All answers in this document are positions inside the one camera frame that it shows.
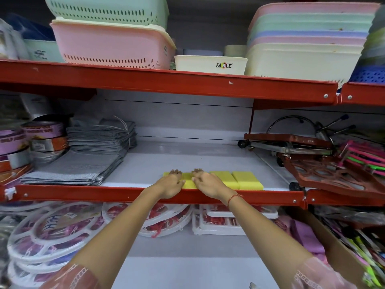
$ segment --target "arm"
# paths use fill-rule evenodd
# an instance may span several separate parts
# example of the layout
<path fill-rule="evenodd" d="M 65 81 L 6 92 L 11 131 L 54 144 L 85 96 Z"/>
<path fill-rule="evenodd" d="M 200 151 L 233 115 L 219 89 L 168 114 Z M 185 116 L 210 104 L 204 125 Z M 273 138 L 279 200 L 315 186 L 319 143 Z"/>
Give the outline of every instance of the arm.
<path fill-rule="evenodd" d="M 172 170 L 169 175 L 144 189 L 129 207 L 75 255 L 63 268 L 64 270 L 59 271 L 41 288 L 51 288 L 57 283 L 52 283 L 52 281 L 62 276 L 73 265 L 78 265 L 80 268 L 86 268 L 92 272 L 99 282 L 99 288 L 111 288 L 154 204 L 162 198 L 172 198 L 178 194 L 184 183 L 182 173 L 178 170 Z"/>
<path fill-rule="evenodd" d="M 237 194 L 226 187 L 216 175 L 205 173 L 203 170 L 195 170 L 193 175 L 193 181 L 199 190 L 226 206 L 229 199 Z M 241 197 L 234 197 L 228 208 L 242 226 L 279 288 L 291 289 L 298 268 L 312 258 L 312 254 Z"/>

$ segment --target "red thread bracelet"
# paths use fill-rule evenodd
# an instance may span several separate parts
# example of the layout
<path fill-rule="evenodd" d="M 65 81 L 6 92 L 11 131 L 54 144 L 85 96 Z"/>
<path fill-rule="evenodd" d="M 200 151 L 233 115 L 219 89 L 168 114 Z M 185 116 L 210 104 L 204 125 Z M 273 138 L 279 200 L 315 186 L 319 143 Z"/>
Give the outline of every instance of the red thread bracelet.
<path fill-rule="evenodd" d="M 241 194 L 233 194 L 233 195 L 230 197 L 229 201 L 227 202 L 227 207 L 229 206 L 230 201 L 231 201 L 233 198 L 235 198 L 236 196 L 239 196 L 239 197 L 243 198 L 243 196 L 242 196 Z"/>

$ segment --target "hand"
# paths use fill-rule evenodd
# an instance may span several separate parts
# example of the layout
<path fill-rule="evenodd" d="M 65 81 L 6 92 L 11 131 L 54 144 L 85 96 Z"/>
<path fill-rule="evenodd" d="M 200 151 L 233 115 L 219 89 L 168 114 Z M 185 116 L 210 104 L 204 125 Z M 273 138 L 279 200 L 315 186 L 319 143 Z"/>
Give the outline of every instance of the hand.
<path fill-rule="evenodd" d="M 227 187 L 215 174 L 204 172 L 202 169 L 195 169 L 192 174 L 194 176 L 192 181 L 202 193 L 210 198 L 218 199 L 225 205 L 228 204 L 231 196 L 237 194 L 237 192 Z"/>
<path fill-rule="evenodd" d="M 168 175 L 162 177 L 153 186 L 159 188 L 161 199 L 170 199 L 180 192 L 185 183 L 186 181 L 182 180 L 180 170 L 171 170 Z"/>

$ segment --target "pink plastic basket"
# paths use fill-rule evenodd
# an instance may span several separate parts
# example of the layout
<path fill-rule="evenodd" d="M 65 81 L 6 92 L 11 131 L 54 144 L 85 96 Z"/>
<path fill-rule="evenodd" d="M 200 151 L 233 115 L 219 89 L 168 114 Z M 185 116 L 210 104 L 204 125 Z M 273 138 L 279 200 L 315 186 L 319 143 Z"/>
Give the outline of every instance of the pink plastic basket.
<path fill-rule="evenodd" d="M 51 27 L 60 53 L 68 63 L 169 70 L 175 55 L 174 42 L 157 25 L 57 18 Z"/>
<path fill-rule="evenodd" d="M 363 2 L 292 2 L 271 3 L 258 8 L 249 26 L 249 31 L 259 17 L 274 13 L 359 13 L 374 14 L 379 9 L 378 3 Z"/>
<path fill-rule="evenodd" d="M 359 37 L 306 37 L 306 36 L 270 36 L 254 39 L 248 48 L 258 43 L 312 43 L 332 45 L 358 45 L 363 47 L 366 38 Z"/>

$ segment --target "white shelf surface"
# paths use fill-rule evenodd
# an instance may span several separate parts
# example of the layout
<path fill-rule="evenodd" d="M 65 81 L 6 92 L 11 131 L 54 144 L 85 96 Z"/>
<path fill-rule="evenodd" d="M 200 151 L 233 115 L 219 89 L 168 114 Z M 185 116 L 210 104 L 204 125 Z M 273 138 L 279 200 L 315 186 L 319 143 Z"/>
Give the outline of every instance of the white shelf surface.
<path fill-rule="evenodd" d="M 113 289 L 278 289 L 246 236 L 194 235 L 184 230 L 156 239 L 138 236 Z"/>
<path fill-rule="evenodd" d="M 259 153 L 263 160 L 254 152 L 234 145 L 141 141 L 102 186 L 147 188 L 166 171 L 190 172 L 202 168 L 206 171 L 251 171 L 265 190 L 288 191 L 288 182 L 295 181 L 294 177 L 280 168 L 268 152 L 260 150 Z"/>

